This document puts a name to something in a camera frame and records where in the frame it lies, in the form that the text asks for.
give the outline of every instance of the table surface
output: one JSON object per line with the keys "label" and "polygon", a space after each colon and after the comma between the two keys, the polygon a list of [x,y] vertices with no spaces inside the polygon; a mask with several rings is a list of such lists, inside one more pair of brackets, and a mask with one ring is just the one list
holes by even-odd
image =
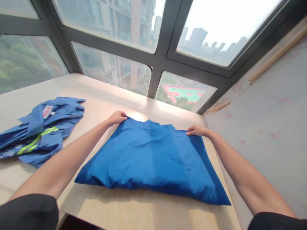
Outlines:
{"label": "table surface", "polygon": [[[186,130],[193,124],[205,126],[203,116],[196,113],[72,73],[1,94],[0,132],[18,125],[17,119],[29,114],[37,104],[57,96],[87,100],[82,104],[85,107],[84,117],[64,141],[64,146],[108,118],[115,110],[123,110],[139,121],[150,119],[160,124],[172,124],[176,129]],[[103,135],[83,165],[115,129],[116,126]],[[209,139],[204,138],[204,143],[211,163],[231,199],[216,151]],[[34,171],[35,168],[16,158],[0,161],[0,204],[5,203]],[[110,190],[76,184],[74,179],[58,199],[59,209],[107,230],[240,229],[233,206],[208,205],[192,198],[147,190]]]}

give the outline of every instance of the sky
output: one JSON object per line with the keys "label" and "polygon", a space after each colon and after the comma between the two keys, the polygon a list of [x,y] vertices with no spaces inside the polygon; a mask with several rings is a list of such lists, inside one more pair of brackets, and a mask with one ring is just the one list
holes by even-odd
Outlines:
{"label": "sky", "polygon": [[[281,0],[194,0],[185,23],[188,27],[186,40],[189,40],[193,28],[203,28],[208,32],[204,43],[209,46],[217,42],[218,47],[225,42],[226,50],[232,42],[238,42],[242,36],[251,37],[266,18],[278,6]],[[154,20],[162,16],[165,0],[156,0]]]}

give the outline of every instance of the black sleeve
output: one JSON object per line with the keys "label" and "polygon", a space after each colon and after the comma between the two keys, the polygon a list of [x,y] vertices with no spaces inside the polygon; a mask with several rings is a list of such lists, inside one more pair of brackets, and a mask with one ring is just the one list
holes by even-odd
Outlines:
{"label": "black sleeve", "polygon": [[307,220],[272,212],[260,212],[254,216],[248,230],[301,230],[307,229]]}
{"label": "black sleeve", "polygon": [[54,197],[29,194],[0,206],[0,229],[55,230],[59,210]]}

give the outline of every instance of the sports court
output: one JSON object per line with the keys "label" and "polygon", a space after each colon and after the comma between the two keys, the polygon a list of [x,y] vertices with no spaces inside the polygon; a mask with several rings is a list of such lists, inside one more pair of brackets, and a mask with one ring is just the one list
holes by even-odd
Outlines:
{"label": "sports court", "polygon": [[177,103],[177,98],[186,97],[189,99],[188,103],[196,103],[202,95],[206,92],[205,89],[174,87],[163,85],[166,93],[169,95],[173,103]]}

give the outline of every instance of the window pane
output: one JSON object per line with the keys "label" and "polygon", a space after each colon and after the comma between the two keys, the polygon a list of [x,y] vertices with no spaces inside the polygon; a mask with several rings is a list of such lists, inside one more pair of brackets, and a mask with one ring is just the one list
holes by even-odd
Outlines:
{"label": "window pane", "polygon": [[86,76],[147,96],[148,66],[76,42],[72,46]]}
{"label": "window pane", "polygon": [[0,0],[0,14],[39,19],[30,0]]}
{"label": "window pane", "polygon": [[0,36],[0,93],[68,74],[48,37]]}
{"label": "window pane", "polygon": [[177,52],[228,67],[281,0],[194,0]]}
{"label": "window pane", "polygon": [[165,0],[53,0],[64,25],[155,53]]}
{"label": "window pane", "polygon": [[163,72],[155,99],[197,112],[216,90],[215,87]]}

